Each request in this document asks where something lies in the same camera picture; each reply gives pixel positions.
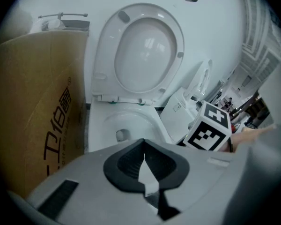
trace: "toilet bowl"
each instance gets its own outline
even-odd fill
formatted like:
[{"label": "toilet bowl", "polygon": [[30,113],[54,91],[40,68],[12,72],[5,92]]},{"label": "toilet bowl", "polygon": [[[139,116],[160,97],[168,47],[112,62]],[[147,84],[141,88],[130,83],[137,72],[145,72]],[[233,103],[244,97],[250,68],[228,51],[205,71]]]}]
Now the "toilet bowl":
[{"label": "toilet bowl", "polygon": [[133,4],[105,24],[92,73],[89,151],[135,139],[171,143],[154,103],[184,55],[179,24],[163,8]]}]

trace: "toilet lid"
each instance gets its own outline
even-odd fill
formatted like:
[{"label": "toilet lid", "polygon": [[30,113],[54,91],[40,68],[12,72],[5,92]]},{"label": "toilet lid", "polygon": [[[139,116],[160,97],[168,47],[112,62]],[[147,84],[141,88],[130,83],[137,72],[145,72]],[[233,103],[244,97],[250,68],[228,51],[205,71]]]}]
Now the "toilet lid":
[{"label": "toilet lid", "polygon": [[92,94],[100,101],[152,104],[166,91],[184,55],[174,17],[153,4],[120,9],[98,43]]}]

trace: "person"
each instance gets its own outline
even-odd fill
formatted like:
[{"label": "person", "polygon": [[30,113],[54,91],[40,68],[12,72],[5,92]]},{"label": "person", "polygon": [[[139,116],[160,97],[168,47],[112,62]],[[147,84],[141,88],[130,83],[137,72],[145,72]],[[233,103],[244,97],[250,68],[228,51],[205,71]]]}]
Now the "person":
[{"label": "person", "polygon": [[228,111],[229,108],[232,107],[232,98],[230,97],[230,98],[229,98],[229,102],[224,101],[224,103],[225,103],[225,105],[222,107],[222,110]]},{"label": "person", "polygon": [[[232,144],[232,152],[235,152],[241,143],[251,142],[255,140],[260,134],[275,129],[275,125],[270,125],[266,128],[252,129],[244,127],[241,133],[232,134],[230,137]],[[221,152],[231,152],[230,144],[227,141],[220,149]]]}]

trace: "toilet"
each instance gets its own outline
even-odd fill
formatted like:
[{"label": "toilet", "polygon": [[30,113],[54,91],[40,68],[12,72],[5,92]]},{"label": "toilet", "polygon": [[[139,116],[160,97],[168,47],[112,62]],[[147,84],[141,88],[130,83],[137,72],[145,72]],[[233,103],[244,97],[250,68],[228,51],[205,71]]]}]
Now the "toilet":
[{"label": "toilet", "polygon": [[154,103],[183,55],[181,28],[165,9],[133,4],[111,16],[92,73],[89,152],[140,138],[171,143]]}]

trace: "black and white marker cube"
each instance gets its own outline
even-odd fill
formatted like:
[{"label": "black and white marker cube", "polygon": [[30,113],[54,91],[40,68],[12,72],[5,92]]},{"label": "black and white marker cube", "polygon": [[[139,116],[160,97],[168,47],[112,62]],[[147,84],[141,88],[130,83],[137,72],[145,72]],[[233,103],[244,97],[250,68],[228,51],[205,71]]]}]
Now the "black and white marker cube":
[{"label": "black and white marker cube", "polygon": [[231,134],[229,114],[204,102],[183,143],[201,150],[218,151]]}]

